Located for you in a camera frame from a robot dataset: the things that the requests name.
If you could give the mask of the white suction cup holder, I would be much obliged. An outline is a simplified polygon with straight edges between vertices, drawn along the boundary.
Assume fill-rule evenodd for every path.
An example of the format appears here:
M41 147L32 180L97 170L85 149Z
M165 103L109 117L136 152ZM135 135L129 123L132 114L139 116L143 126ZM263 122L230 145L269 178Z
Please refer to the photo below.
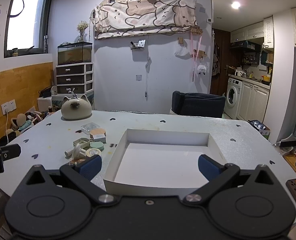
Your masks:
M81 144L77 144L74 147L71 156L73 160L86 158L87 157L86 150L81 147Z

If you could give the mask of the mint green round puck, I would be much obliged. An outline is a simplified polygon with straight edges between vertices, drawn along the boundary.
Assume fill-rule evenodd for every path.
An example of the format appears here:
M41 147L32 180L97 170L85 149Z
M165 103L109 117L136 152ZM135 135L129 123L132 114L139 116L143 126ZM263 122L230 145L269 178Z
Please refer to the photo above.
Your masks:
M90 142L90 147L99 149L100 151L103 151L104 150L104 143L101 141L92 141L92 142Z

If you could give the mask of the clear plastic case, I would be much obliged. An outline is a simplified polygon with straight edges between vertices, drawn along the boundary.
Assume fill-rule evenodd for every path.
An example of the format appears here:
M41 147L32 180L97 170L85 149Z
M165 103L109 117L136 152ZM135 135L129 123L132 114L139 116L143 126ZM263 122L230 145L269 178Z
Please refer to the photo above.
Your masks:
M94 122L90 122L88 124L82 125L81 126L81 131L84 132L85 134L89 135L90 131L93 129L100 128L100 126Z

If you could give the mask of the round wooden lid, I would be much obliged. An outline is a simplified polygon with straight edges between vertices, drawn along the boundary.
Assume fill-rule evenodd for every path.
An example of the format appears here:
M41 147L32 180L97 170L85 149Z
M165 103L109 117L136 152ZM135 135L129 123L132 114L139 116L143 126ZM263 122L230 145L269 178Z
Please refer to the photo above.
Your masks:
M95 129L92 129L89 132L89 134L90 134L91 137L95 137L97 135L104 135L104 136L106 136L106 131L103 128L95 128Z

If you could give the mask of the pile of plush toys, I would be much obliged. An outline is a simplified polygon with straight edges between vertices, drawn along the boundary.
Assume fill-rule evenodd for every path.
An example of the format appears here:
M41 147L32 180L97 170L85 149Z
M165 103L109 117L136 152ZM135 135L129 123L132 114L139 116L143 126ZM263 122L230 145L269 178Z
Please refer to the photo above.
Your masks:
M0 138L0 147L9 144L19 135L38 124L52 112L26 112L25 114L20 113L16 118L11 118L11 128L5 130L5 135Z

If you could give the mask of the cream cat-shaped ceramic pot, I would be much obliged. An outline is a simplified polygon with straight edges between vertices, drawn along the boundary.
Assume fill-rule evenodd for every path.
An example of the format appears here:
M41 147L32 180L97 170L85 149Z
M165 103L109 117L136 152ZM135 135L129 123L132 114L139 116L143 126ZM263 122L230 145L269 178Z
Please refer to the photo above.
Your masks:
M64 120L86 119L92 115L92 106L85 94L81 97L75 97L73 94L72 98L63 98L61 113Z

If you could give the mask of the white cardboard tray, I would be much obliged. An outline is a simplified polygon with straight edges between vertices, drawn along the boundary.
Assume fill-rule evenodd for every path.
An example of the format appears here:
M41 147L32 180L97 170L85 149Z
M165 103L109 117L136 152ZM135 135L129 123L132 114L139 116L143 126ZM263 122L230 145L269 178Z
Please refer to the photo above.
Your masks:
M198 159L226 159L209 133L127 129L104 175L105 189L119 196L180 196L205 185Z

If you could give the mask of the washing machine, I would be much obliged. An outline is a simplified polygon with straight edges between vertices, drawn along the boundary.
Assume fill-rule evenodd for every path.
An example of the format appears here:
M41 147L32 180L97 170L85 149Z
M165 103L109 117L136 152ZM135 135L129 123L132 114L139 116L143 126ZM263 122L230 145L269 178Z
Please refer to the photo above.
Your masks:
M242 81L230 77L228 79L224 113L226 113L231 119L237 118L241 92Z

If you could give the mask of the dark blue chair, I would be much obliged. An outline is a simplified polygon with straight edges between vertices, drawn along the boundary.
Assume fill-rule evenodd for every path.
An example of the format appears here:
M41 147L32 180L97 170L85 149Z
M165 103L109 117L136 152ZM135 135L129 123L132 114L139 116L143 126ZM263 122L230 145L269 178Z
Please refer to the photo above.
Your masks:
M222 118L225 96L204 93L172 94L171 111L177 115Z

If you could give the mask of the white drawer cabinet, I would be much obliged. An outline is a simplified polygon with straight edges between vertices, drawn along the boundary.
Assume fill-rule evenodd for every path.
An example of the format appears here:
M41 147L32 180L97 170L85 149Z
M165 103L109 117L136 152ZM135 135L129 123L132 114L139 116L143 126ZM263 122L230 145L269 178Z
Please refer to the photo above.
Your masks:
M58 94L87 94L94 91L94 64L92 62L56 66Z

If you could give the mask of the fish tank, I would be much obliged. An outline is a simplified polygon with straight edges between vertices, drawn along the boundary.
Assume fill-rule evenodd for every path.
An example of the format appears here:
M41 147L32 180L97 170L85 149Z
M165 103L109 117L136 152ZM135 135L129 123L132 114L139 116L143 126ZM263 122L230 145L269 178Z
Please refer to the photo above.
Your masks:
M76 42L58 46L58 65L91 62L92 43Z

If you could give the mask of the window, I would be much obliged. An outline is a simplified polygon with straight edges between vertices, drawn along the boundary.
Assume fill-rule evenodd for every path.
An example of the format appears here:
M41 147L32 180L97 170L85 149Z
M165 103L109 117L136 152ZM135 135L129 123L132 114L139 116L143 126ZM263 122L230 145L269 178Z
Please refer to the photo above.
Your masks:
M48 21L52 0L10 0L4 57L48 53Z

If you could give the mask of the sheep plush toy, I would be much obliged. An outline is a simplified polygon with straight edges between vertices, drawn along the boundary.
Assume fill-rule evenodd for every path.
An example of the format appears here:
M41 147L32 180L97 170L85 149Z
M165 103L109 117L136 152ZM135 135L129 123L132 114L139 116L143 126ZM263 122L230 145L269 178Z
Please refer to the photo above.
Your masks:
M197 73L198 75L205 75L208 71L208 67L203 65L203 64L199 64L197 67Z

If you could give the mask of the patterned bunny cloth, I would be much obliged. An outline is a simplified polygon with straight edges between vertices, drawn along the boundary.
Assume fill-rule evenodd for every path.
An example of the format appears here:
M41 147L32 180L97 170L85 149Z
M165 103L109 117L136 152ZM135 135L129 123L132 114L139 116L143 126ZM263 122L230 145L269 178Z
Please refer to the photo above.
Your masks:
M195 0L103 0L94 12L97 40L172 35L197 27Z

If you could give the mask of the wall power outlet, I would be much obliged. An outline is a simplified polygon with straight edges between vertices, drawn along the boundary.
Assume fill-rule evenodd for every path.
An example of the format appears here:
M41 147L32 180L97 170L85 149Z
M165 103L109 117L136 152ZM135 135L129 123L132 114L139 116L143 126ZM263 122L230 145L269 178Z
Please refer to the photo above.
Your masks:
M3 115L6 115L9 112L12 112L16 109L16 101L10 100L9 102L3 103L1 105L1 111Z

